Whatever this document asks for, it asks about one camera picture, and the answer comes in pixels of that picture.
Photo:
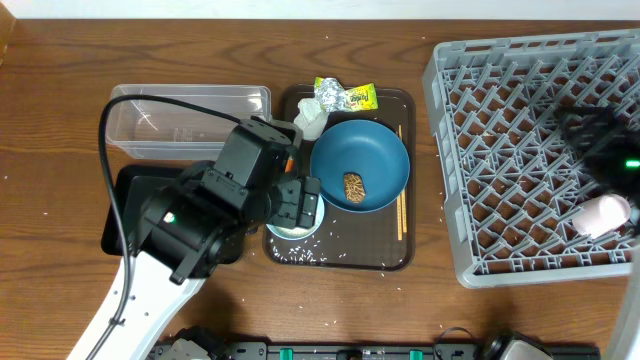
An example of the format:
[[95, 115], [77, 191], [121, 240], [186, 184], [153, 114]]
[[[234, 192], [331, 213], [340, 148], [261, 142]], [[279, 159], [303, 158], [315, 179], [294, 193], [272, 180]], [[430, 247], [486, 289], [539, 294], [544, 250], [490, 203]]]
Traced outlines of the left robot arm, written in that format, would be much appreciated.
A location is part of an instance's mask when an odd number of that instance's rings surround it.
[[301, 171], [302, 138], [290, 122], [243, 120], [216, 161], [192, 165], [147, 198], [70, 358], [144, 358], [215, 268], [239, 257], [249, 229], [314, 227], [320, 182]]

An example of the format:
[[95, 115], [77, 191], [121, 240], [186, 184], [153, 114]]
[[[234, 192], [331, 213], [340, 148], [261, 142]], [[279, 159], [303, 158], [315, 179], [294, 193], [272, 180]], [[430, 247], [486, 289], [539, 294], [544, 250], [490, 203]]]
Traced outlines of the brown food scrap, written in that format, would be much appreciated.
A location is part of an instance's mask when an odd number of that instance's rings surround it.
[[354, 204], [362, 203], [366, 197], [366, 190], [362, 177], [356, 173], [346, 173], [343, 177], [344, 194], [346, 199]]

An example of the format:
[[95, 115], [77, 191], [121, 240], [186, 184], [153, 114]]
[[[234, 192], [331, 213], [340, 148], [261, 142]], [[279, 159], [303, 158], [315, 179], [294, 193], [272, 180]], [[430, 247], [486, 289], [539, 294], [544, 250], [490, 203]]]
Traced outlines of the pink cup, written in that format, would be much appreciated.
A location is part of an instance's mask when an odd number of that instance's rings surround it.
[[588, 200], [571, 221], [579, 235], [596, 239], [626, 223], [631, 215], [629, 202], [616, 194], [607, 194]]

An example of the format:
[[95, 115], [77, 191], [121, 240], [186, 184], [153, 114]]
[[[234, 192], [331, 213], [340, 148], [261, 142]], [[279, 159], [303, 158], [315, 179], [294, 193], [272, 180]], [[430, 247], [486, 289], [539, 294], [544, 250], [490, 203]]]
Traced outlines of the blue plate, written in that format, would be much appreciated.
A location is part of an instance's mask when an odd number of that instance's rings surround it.
[[[378, 211], [401, 194], [409, 182], [408, 151], [391, 128], [370, 120], [348, 120], [327, 129], [310, 155], [310, 174], [321, 181], [325, 201], [353, 213]], [[364, 199], [347, 199], [344, 177], [355, 174]]]

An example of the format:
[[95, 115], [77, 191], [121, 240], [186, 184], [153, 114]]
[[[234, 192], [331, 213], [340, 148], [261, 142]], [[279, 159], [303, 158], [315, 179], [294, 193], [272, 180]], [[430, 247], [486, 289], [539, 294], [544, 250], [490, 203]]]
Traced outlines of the white tissue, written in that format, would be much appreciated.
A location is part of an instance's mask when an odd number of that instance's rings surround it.
[[298, 102], [299, 114], [294, 124], [302, 131], [305, 141], [317, 140], [324, 131], [329, 114], [315, 98], [303, 98]]

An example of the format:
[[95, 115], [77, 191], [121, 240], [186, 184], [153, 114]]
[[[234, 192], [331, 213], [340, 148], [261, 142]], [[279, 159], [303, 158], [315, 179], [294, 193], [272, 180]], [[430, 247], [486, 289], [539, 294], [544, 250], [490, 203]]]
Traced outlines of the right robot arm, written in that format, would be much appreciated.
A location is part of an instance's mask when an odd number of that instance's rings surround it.
[[[639, 130], [611, 107], [561, 107], [555, 111], [565, 144], [583, 162], [598, 185], [639, 205]], [[639, 357], [639, 247], [606, 359]]]

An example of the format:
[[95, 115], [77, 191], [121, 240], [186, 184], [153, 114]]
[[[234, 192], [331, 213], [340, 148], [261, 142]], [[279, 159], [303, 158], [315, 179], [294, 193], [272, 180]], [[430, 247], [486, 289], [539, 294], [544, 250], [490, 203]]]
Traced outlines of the foil and yellow snack wrapper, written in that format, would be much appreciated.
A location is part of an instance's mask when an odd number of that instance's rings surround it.
[[346, 89], [335, 78], [317, 77], [314, 98], [328, 113], [369, 111], [379, 107], [373, 83]]

